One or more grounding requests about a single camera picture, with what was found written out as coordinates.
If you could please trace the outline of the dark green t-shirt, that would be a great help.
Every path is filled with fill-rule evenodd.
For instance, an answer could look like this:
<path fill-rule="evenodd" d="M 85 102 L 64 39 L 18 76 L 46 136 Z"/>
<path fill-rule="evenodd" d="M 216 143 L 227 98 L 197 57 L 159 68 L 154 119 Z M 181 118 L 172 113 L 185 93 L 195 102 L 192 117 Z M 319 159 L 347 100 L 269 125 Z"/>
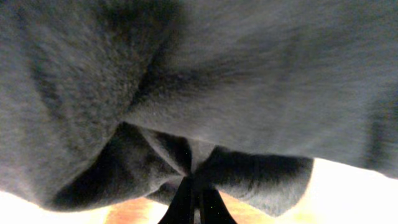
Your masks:
<path fill-rule="evenodd" d="M 185 176 L 279 216 L 316 158 L 397 177 L 396 1 L 2 1 L 1 190 L 70 212 Z"/>

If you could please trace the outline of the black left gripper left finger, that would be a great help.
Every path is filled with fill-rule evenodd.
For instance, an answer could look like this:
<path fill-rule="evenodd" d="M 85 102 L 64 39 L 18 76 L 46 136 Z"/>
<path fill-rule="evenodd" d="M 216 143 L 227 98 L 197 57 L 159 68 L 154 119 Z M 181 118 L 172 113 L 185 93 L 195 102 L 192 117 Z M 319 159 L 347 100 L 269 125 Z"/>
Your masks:
<path fill-rule="evenodd" d="M 169 208 L 158 224 L 193 224 L 195 213 L 195 196 L 193 180 L 185 177 L 177 190 Z"/>

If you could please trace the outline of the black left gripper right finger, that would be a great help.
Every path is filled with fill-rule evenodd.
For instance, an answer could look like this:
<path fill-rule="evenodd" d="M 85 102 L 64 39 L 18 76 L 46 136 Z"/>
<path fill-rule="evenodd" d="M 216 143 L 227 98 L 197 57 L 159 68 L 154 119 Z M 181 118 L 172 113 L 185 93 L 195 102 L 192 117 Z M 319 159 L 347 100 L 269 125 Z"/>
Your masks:
<path fill-rule="evenodd" d="M 201 224 L 237 224 L 216 189 L 205 189 L 199 194 Z"/>

